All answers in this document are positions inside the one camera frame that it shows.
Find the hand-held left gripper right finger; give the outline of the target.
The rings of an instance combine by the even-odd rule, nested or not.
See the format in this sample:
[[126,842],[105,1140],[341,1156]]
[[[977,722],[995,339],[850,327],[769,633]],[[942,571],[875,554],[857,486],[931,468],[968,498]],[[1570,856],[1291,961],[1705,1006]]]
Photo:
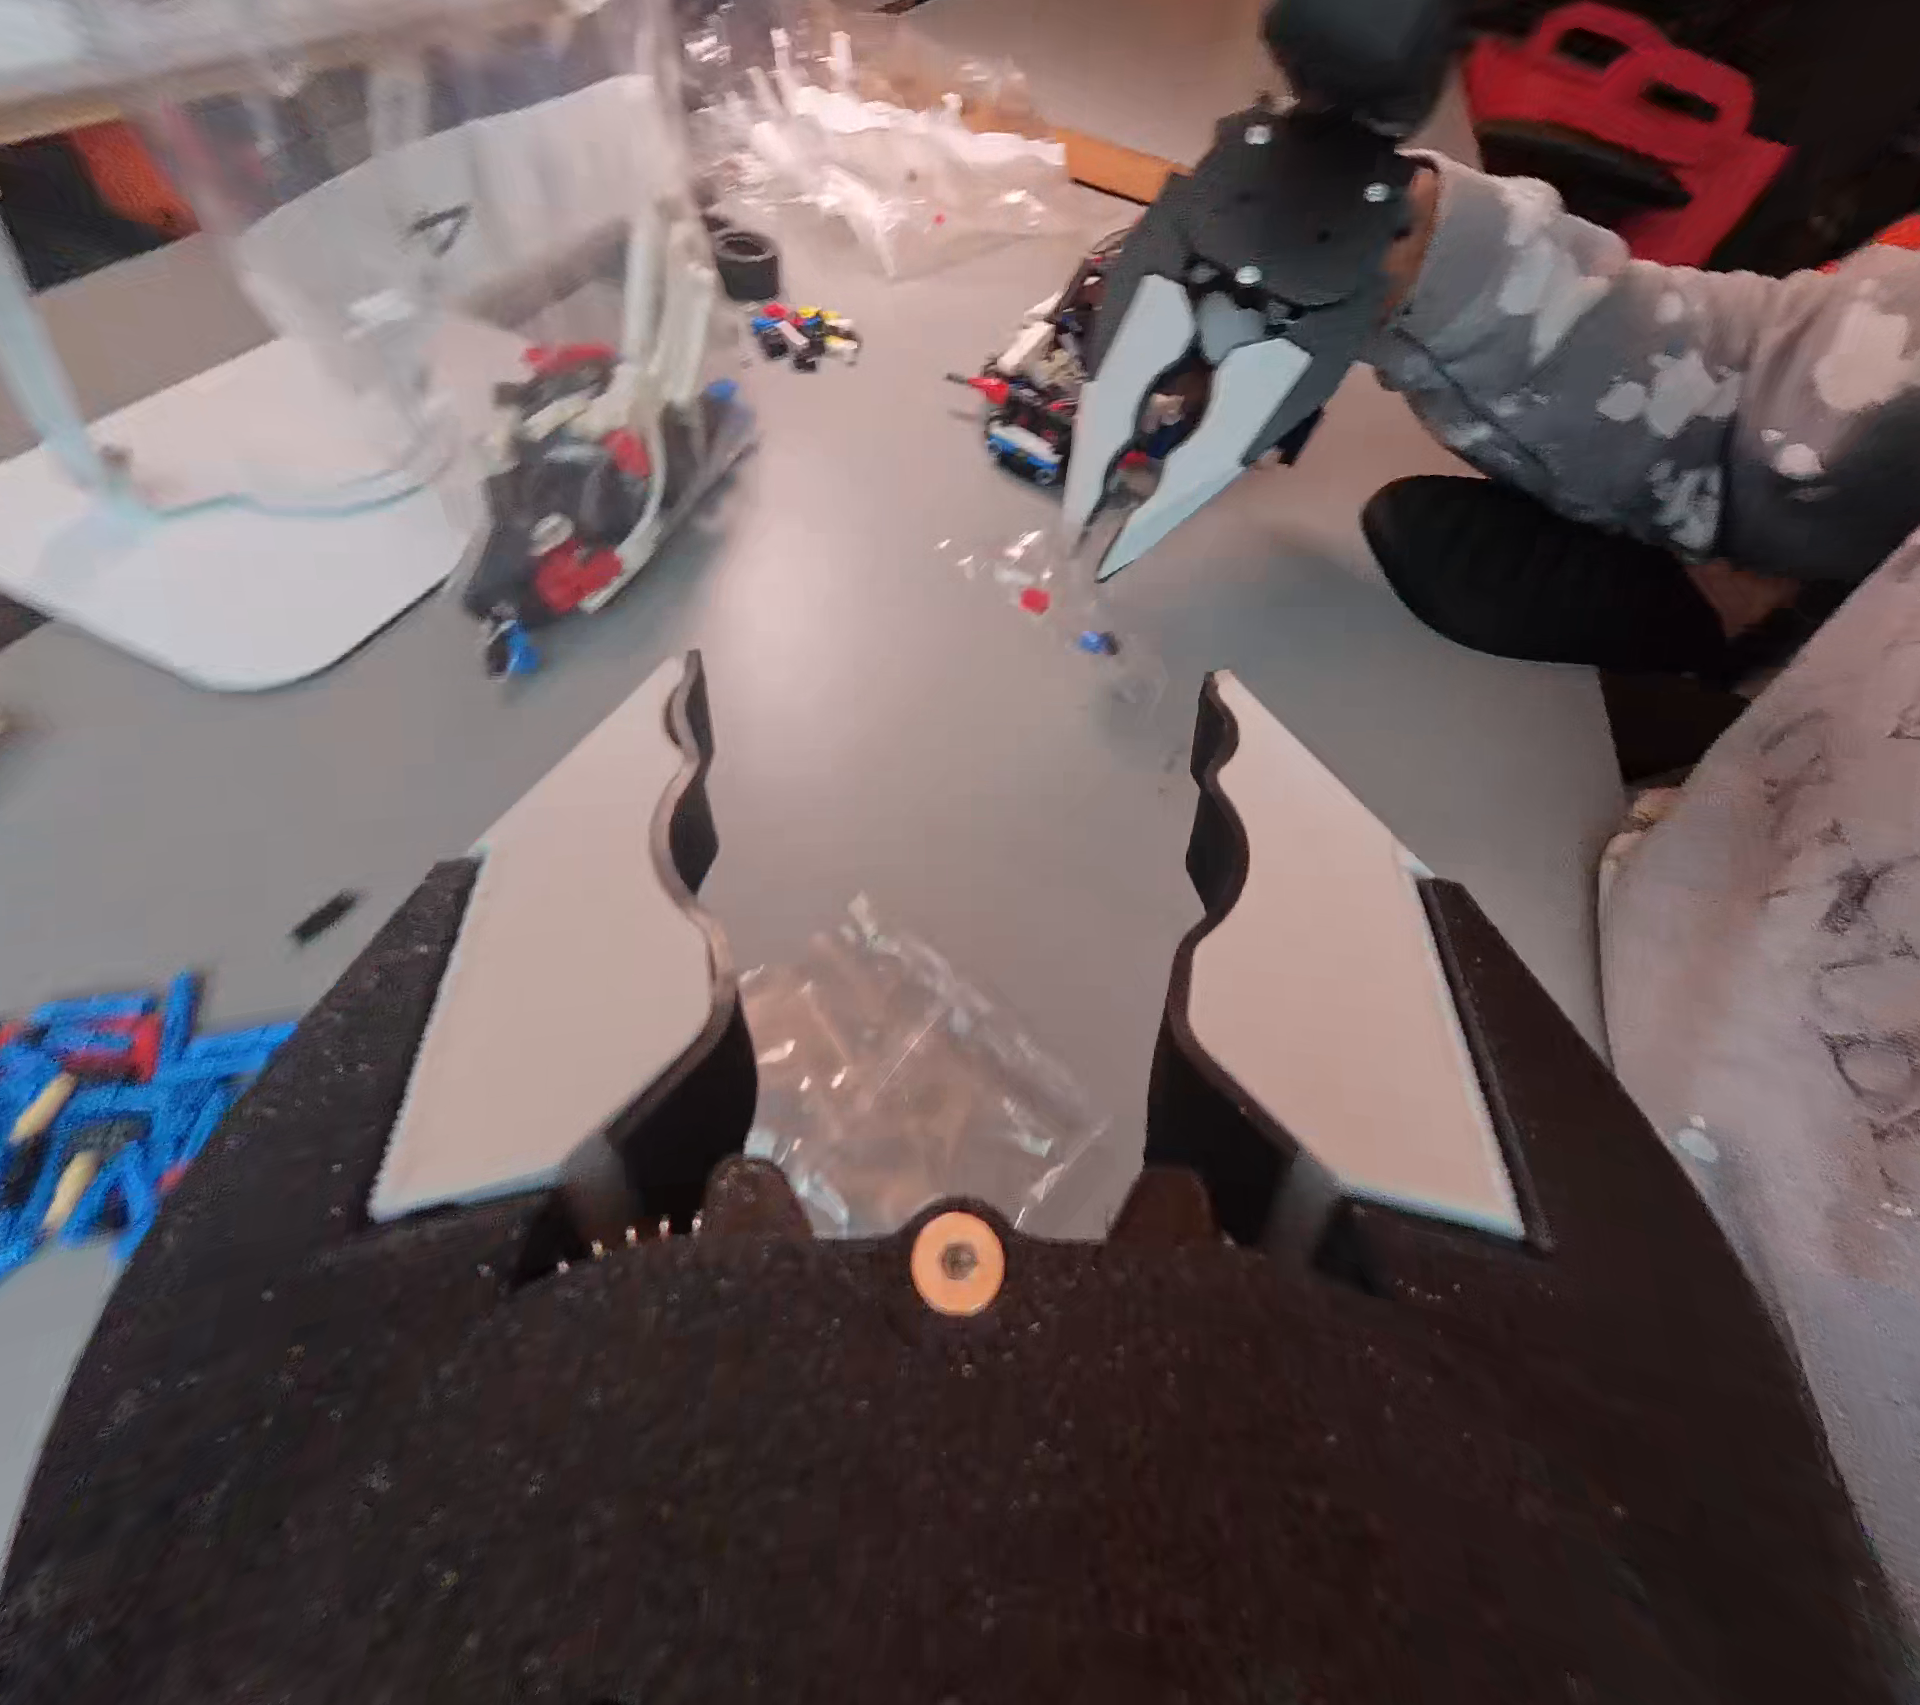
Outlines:
[[1145,1160],[1197,1177],[1232,1240],[1324,1240],[1373,1207],[1523,1240],[1428,909],[1433,876],[1232,671],[1206,677]]

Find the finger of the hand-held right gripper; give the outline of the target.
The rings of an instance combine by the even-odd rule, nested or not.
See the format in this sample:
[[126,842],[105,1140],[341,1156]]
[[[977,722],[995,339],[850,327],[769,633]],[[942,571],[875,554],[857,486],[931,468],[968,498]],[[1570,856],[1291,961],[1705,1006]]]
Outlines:
[[[1194,305],[1183,282],[1147,272],[1109,327],[1096,373],[1078,396],[1069,456],[1061,480],[1063,534],[1079,540],[1100,509],[1118,458],[1129,448],[1153,387],[1194,344]],[[1204,445],[1178,448],[1157,488],[1119,528],[1121,540],[1159,540],[1204,502]]]
[[1305,374],[1305,350],[1287,340],[1246,344],[1212,373],[1208,405],[1162,463],[1157,484],[1126,515],[1094,565],[1098,582],[1140,562],[1244,471],[1268,425]]

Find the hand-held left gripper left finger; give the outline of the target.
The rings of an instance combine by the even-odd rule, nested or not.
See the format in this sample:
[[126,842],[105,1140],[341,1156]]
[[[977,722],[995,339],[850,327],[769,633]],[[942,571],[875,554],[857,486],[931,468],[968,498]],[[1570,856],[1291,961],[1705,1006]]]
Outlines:
[[698,651],[667,659],[475,845],[368,1213],[558,1194],[575,1227],[688,1227],[755,1119]]

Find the small clear plastic bag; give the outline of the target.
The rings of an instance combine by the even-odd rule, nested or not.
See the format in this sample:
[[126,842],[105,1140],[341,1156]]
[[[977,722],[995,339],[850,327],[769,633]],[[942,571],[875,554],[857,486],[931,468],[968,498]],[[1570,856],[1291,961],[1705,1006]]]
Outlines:
[[[1091,559],[1056,522],[1048,521],[1008,538],[946,534],[931,540],[929,552],[976,597],[1000,607],[1005,621],[1033,647],[1042,647],[1048,661],[1058,665],[1098,711],[1144,721],[1157,709],[1167,685],[1157,649],[1115,609],[1111,591],[1094,581]],[[1049,591],[1049,611],[1044,616],[1019,611],[1018,594],[1026,587]],[[1074,638],[1079,631],[1115,634],[1118,657],[1078,652]]]

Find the large clear toy brick bag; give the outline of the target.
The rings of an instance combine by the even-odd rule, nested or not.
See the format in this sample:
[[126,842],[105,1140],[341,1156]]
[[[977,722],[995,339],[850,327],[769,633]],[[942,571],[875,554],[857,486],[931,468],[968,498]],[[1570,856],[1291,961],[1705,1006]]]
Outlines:
[[347,519],[431,496],[487,673],[645,569],[745,434],[689,137],[659,79],[385,60],[274,105],[231,268],[231,486]]

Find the grey desk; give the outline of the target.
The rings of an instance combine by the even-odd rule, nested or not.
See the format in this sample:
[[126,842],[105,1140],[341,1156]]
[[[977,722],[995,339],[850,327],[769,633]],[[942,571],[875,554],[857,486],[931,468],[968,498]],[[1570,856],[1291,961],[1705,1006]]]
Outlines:
[[[720,852],[706,898],[745,967],[867,897],[1005,1006],[1140,1148],[1174,949],[1202,677],[1232,668],[1423,862],[1459,881],[1605,1044],[1593,858],[1619,810],[1598,685],[1430,634],[1358,515],[1459,467],[1361,370],[1300,463],[1236,483],[1111,584],[1157,649],[1144,721],[1098,711],[931,554],[1046,502],[976,442],[976,369],[1086,245],[1127,220],[1075,194],[1053,241],[891,281],[775,237],[788,286],[861,333],[850,366],[745,355],[757,445],[633,599],[489,685],[454,594],[327,675],[207,692],[65,627],[4,649],[4,1013],[205,979],[211,1021],[308,1008],[427,869],[455,856],[667,655],[701,651]],[[361,902],[311,946],[325,897]]]

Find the toy race car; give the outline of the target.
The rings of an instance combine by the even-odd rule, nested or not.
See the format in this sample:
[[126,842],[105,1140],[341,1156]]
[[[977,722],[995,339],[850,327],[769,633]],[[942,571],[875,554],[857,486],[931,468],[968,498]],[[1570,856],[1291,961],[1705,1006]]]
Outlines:
[[[1072,458],[1079,396],[1088,381],[1088,347],[1127,226],[1103,235],[1078,263],[1065,286],[1033,305],[1013,339],[969,377],[947,383],[982,405],[979,436],[992,463],[1022,483],[1056,490]],[[1159,465],[1182,445],[1204,410],[1210,373],[1183,363],[1163,374],[1145,399],[1119,471]]]

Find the brown cardboard strip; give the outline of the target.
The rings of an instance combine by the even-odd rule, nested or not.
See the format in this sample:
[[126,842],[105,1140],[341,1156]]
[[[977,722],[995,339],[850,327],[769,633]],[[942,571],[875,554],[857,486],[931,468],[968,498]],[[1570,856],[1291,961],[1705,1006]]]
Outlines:
[[1060,128],[1030,111],[995,103],[964,103],[960,118],[972,132],[1010,132],[1058,148],[1068,182],[1126,204],[1150,204],[1166,182],[1187,177],[1191,171],[1186,163],[1140,152],[1082,130]]

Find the clear bag of white parts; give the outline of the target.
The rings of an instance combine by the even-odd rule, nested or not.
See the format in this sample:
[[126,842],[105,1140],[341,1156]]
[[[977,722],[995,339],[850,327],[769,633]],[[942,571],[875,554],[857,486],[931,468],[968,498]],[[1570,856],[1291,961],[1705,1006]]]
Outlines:
[[681,38],[681,97],[706,204],[886,279],[1075,224],[1068,147],[1019,64],[903,14],[730,0]]

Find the cluster of small toy pieces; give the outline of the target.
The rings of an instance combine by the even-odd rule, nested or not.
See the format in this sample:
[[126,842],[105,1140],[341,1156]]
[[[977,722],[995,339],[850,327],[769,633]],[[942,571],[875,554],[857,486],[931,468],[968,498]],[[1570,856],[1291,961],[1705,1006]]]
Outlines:
[[830,307],[766,301],[748,313],[748,335],[769,363],[812,373],[824,363],[856,363],[863,343],[857,329]]

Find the flat empty clear bag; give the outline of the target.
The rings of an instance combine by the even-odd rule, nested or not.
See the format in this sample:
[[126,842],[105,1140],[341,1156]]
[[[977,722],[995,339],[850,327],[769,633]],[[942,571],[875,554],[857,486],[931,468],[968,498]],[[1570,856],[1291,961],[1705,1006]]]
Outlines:
[[1109,1109],[866,897],[737,994],[757,1072],[745,1152],[779,1169],[816,1234],[888,1236],[938,1200],[1053,1238],[1107,1214]]

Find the red plastic case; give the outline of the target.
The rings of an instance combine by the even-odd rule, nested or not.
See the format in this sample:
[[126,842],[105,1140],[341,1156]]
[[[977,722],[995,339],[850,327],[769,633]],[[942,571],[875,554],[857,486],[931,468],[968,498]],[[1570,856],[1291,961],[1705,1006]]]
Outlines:
[[1598,0],[1478,38],[1459,76],[1487,172],[1550,185],[1654,263],[1705,267],[1792,152],[1758,135],[1739,69]]

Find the pile of blue toy pins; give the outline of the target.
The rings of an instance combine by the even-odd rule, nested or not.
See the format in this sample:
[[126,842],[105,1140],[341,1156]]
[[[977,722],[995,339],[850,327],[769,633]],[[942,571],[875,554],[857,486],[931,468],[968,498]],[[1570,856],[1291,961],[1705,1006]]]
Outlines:
[[210,1028],[203,981],[48,1000],[1,1023],[1,1275],[103,1240],[128,1258],[294,1021]]

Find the person's mottled sweatshirt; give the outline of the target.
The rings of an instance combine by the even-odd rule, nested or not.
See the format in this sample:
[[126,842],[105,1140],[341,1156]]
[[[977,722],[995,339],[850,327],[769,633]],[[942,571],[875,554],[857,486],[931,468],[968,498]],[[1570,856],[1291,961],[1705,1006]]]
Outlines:
[[1598,930],[1614,1071],[1783,1325],[1916,1639],[1916,538],[1637,805]]

